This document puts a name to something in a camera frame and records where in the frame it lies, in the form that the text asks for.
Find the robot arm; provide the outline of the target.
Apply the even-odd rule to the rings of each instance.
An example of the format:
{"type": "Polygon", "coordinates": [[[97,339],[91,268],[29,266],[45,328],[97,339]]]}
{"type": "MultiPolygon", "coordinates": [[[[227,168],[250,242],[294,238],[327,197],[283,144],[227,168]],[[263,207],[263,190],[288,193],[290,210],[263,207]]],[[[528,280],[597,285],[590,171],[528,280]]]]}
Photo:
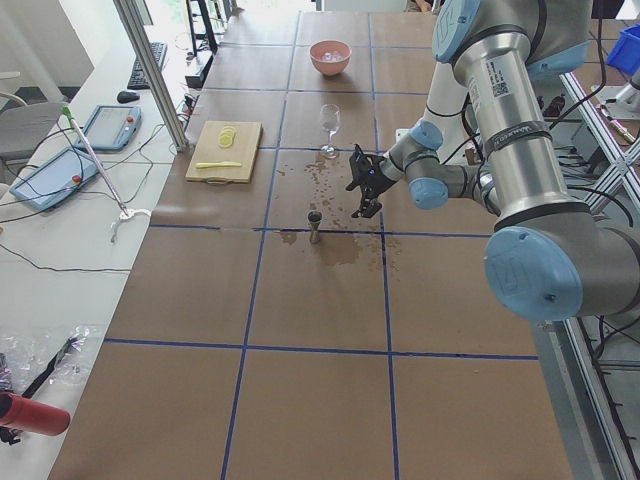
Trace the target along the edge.
{"type": "Polygon", "coordinates": [[[639,307],[639,233],[594,218],[569,194],[532,87],[583,63],[591,13],[588,1],[446,2],[433,54],[463,95],[437,114],[473,111],[484,164],[440,163],[443,137],[430,116],[387,153],[355,150],[349,160],[360,217],[374,216],[379,196],[399,180],[419,208],[469,198],[494,213],[485,275],[499,302],[529,320],[639,307]]]}

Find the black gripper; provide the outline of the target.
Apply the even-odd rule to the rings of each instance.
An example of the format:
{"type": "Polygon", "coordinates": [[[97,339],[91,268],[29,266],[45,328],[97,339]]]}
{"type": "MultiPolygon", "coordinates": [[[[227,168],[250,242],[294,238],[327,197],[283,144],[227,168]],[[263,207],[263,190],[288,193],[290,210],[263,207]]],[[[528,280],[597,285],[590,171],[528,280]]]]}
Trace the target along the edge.
{"type": "Polygon", "coordinates": [[[355,180],[362,198],[352,218],[371,218],[382,208],[377,199],[399,179],[400,171],[390,159],[360,159],[356,162],[355,180]]]}

